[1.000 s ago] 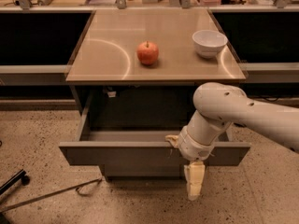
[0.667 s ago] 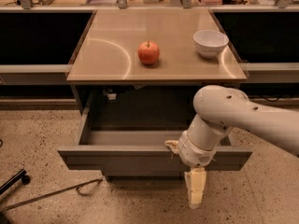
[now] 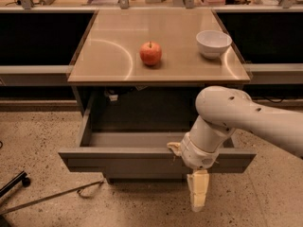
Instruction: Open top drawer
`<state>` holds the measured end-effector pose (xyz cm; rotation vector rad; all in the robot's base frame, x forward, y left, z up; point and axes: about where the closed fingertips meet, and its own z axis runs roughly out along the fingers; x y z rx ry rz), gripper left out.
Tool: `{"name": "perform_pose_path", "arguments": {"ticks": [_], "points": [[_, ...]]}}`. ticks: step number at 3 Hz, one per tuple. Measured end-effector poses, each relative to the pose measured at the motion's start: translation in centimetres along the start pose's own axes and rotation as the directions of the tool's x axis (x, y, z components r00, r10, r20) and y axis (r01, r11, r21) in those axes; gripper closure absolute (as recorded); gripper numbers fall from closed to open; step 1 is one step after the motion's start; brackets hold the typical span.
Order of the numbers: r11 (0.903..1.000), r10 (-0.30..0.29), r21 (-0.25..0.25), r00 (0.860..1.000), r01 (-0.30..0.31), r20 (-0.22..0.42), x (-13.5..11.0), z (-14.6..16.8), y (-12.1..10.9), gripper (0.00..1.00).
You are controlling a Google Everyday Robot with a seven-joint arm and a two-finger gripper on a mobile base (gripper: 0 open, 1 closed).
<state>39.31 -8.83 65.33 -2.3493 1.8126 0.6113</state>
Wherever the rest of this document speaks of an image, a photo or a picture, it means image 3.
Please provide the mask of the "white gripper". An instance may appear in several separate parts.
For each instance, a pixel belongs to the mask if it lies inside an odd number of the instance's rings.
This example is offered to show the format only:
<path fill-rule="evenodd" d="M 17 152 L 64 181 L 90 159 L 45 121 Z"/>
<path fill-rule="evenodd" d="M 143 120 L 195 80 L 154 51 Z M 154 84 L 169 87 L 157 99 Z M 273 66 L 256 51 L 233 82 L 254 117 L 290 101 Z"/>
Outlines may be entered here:
<path fill-rule="evenodd" d="M 190 204 L 193 212 L 200 212 L 205 207 L 206 194 L 209 186 L 209 174 L 206 170 L 213 166 L 219 152 L 206 152 L 197 148 L 187 132 L 179 142 L 167 143 L 176 156 L 182 157 L 185 165 L 195 171 L 187 174 L 187 185 L 190 192 Z"/>

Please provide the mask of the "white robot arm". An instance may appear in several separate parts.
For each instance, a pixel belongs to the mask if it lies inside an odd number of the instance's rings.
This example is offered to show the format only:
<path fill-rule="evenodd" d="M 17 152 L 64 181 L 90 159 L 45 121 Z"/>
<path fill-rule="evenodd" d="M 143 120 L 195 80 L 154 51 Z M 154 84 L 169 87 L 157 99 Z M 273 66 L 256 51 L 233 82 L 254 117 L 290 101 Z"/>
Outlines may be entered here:
<path fill-rule="evenodd" d="M 248 131 L 292 155 L 303 157 L 303 113 L 267 107 L 244 91 L 221 86 L 204 88 L 196 97 L 198 117 L 181 142 L 167 147 L 192 169 L 187 175 L 191 209 L 205 206 L 211 168 L 219 148 L 236 129 Z"/>

